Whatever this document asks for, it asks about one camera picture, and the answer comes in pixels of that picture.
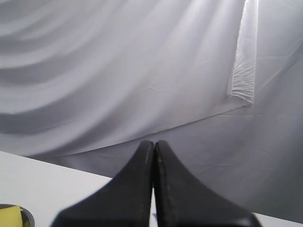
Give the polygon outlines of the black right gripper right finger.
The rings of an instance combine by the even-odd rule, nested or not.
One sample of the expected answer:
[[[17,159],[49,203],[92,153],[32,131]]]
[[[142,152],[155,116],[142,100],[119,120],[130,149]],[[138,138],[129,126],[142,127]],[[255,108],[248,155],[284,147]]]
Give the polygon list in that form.
[[[199,181],[164,140],[154,149],[154,193],[160,227],[261,226],[252,212]]]

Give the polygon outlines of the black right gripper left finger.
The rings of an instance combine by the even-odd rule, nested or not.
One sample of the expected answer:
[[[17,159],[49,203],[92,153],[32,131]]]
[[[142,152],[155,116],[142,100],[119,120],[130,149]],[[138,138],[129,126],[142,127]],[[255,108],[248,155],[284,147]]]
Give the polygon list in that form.
[[[62,210],[53,227],[147,227],[152,199],[154,143],[142,141],[104,187]]]

